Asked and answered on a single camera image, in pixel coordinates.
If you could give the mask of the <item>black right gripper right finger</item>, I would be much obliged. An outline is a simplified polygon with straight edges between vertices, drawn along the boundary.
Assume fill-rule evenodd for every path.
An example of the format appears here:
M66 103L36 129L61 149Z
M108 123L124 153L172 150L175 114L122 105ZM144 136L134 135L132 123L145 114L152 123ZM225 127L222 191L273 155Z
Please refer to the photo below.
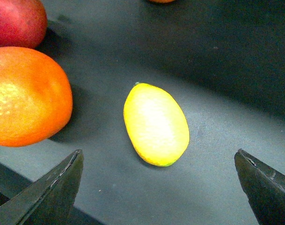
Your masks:
M285 175L239 149L234 156L242 190L260 225L285 225Z

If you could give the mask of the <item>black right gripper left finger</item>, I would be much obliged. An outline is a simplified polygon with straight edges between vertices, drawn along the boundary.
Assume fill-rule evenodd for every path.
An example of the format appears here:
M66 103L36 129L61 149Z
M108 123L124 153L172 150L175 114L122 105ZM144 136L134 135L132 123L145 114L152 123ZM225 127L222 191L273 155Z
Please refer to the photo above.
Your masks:
M84 156L76 150L0 206L0 225L66 225L79 190Z

